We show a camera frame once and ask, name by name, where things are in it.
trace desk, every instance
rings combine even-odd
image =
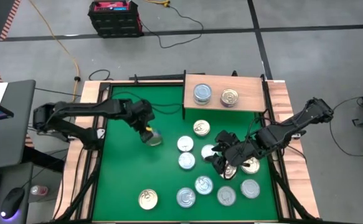
[[[104,90],[104,86],[101,85],[102,83],[123,83],[126,85],[132,85],[132,81],[112,81],[112,82],[99,82],[99,81],[92,81],[92,82],[85,82],[85,86],[83,89],[81,102],[82,103],[93,103],[97,102],[98,97],[105,99],[108,96],[107,91],[100,91]],[[180,83],[182,84],[183,81],[165,81],[165,80],[146,80],[146,81],[140,81],[140,83]],[[268,81],[268,87],[272,102],[272,108],[274,110],[275,117],[278,121],[283,121],[290,116],[293,115],[290,100],[288,96],[288,91],[286,89],[286,84],[283,81]],[[87,128],[91,127],[93,125],[94,118],[92,117],[78,117],[76,119],[76,124]],[[100,127],[103,124],[103,119],[98,118],[96,119],[97,126]],[[292,141],[291,146],[299,149],[302,151],[301,144],[299,141]],[[89,172],[92,171],[93,166],[95,164],[95,159],[97,158],[97,153],[92,153],[92,159],[90,162],[86,165],[86,158],[87,158],[87,152],[82,151],[81,152],[81,160],[79,163],[79,166],[77,167],[77,161],[78,161],[78,155],[82,149],[82,143],[80,141],[74,141],[71,143],[67,161],[65,164],[64,169],[64,195],[62,198],[62,203],[59,208],[59,213],[57,215],[60,216],[63,214],[65,209],[70,205],[71,201],[71,195],[72,191],[74,191],[73,197],[76,196],[78,191],[80,190],[80,183],[83,179],[83,171],[89,170]],[[306,164],[304,163],[304,159],[301,158],[299,155],[294,154],[291,151],[286,150],[285,156],[285,167],[286,167],[286,174],[288,176],[288,181],[290,183],[290,188],[293,191],[293,193],[296,195],[296,197],[299,199],[299,201],[303,204],[303,206],[306,207],[308,212],[310,212],[314,216],[318,216],[318,211],[316,207],[316,202],[314,199],[313,190],[311,187],[311,182],[309,179],[308,171]],[[91,189],[87,192],[83,205],[81,209],[79,210],[80,218],[86,218],[89,214],[89,205],[94,202],[94,198],[92,200],[91,198]],[[284,217],[289,217],[288,210],[286,208],[285,203],[285,196],[280,192],[280,202],[282,206],[282,214]],[[56,208],[59,206],[59,200],[57,200]]]
[[[2,201],[7,196],[8,192],[20,187],[32,178],[33,164],[31,162],[0,168],[0,208]],[[29,207],[29,189],[31,183],[24,186],[25,196],[22,199],[18,212],[10,219],[5,220],[0,216],[0,224],[24,224],[26,223],[27,210]]]
[[[25,146],[35,84],[34,80],[8,83],[0,105],[12,111],[14,117],[0,120],[0,167],[31,161],[62,172],[63,161]]]

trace can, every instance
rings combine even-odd
[[[244,196],[253,199],[260,194],[260,186],[256,181],[247,179],[242,182],[241,191]]]
[[[194,88],[194,101],[198,105],[205,105],[210,101],[212,89],[206,84],[198,84]]]
[[[238,102],[238,93],[232,89],[223,90],[220,97],[220,102],[225,107],[233,107]]]
[[[179,165],[183,169],[192,169],[195,165],[195,157],[190,152],[184,152],[179,157]]]
[[[142,209],[150,210],[158,203],[158,195],[152,189],[143,190],[138,196],[138,203]]]
[[[196,200],[195,193],[188,187],[183,187],[177,192],[177,203],[183,208],[189,208],[193,206]]]
[[[254,157],[246,160],[244,164],[249,164],[250,166],[241,166],[241,169],[246,174],[256,174],[258,170],[260,169],[260,161]]]
[[[229,186],[223,186],[217,192],[217,200],[224,206],[231,206],[235,203],[237,194]]]
[[[229,180],[235,177],[235,173],[237,172],[237,168],[233,167],[231,165],[228,165],[228,163],[226,163],[226,168],[223,174],[220,174],[221,177]]]
[[[195,180],[195,189],[202,195],[208,195],[213,190],[213,182],[207,176],[200,176]]]
[[[212,151],[212,148],[214,145],[207,144],[206,146],[202,147],[202,150],[200,151],[200,154],[202,155],[202,159],[205,160],[208,156],[214,156],[216,152]]]
[[[205,136],[210,131],[210,124],[205,120],[197,120],[194,123],[194,132],[198,136]]]
[[[45,196],[49,192],[49,188],[46,186],[35,185],[31,188],[32,195]]]
[[[149,146],[157,146],[158,144],[161,144],[163,139],[160,131],[153,129],[152,134],[154,136],[152,136],[152,138],[149,139],[145,144]]]
[[[182,152],[189,152],[194,147],[194,140],[189,136],[181,136],[177,141],[177,148]]]

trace concrete floor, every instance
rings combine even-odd
[[[94,34],[89,18],[91,0],[35,0],[57,35]],[[171,9],[136,1],[143,22],[152,30],[199,29]],[[260,27],[337,26],[363,24],[363,0],[254,0]],[[252,28],[246,0],[172,0],[185,16],[206,29]],[[23,0],[9,37],[49,35],[30,3]],[[334,106],[363,95],[363,29],[262,33],[274,79],[286,80],[293,109],[299,111],[315,96]],[[172,44],[194,35],[168,35]],[[189,44],[161,49],[156,37],[138,39],[81,39],[62,41],[78,60],[82,80],[98,69],[109,69],[115,80],[134,74],[162,75],[205,72],[257,77],[263,73],[254,33],[205,34]],[[0,73],[4,81],[35,79],[37,86],[71,92],[75,69],[53,40],[0,42]],[[37,91],[33,107],[71,97]],[[363,128],[351,119],[363,114],[354,101],[338,108],[332,122],[341,146],[363,154]],[[325,220],[363,223],[363,157],[349,157],[333,143],[329,126],[310,126],[303,137],[314,194]],[[41,151],[62,149],[56,139],[35,136]],[[47,221],[55,201],[30,206],[28,223]]]

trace green mat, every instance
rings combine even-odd
[[[114,87],[113,92],[132,92],[149,100],[151,103],[170,104],[182,102],[181,86],[141,86]],[[127,93],[115,98],[138,99]],[[158,107],[162,111],[174,111],[173,107]],[[214,110],[186,110],[186,119],[182,112],[166,115],[155,113],[155,120],[149,124],[160,130],[163,143],[149,147],[140,141],[124,121],[108,121],[105,147],[101,163],[100,177],[93,210],[93,221],[214,221],[214,220],[277,220],[275,200],[271,186],[270,172],[266,159],[260,161],[260,170],[248,175],[238,170],[232,180],[224,180],[211,164],[202,160],[200,150],[206,144],[215,144],[214,138],[223,129],[237,134],[240,139],[246,135],[253,113]],[[198,119],[210,123],[210,133],[199,138],[194,134],[193,124]],[[180,152],[177,140],[188,135],[194,140],[191,153],[196,164],[192,170],[179,167]],[[194,182],[200,175],[209,176],[214,189],[209,195],[200,195],[195,191]],[[245,179],[254,179],[260,185],[260,195],[248,199],[242,195],[240,184]],[[236,202],[225,207],[217,200],[217,191],[228,185],[237,193]],[[177,191],[190,187],[196,193],[196,202],[191,208],[182,208],[177,204]],[[144,189],[153,189],[158,195],[158,204],[152,210],[143,210],[138,203],[138,196]]]

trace computer mouse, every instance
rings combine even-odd
[[[2,201],[0,215],[3,219],[11,218],[18,211],[19,205],[24,198],[25,190],[20,187],[16,187],[10,190],[6,198]]]

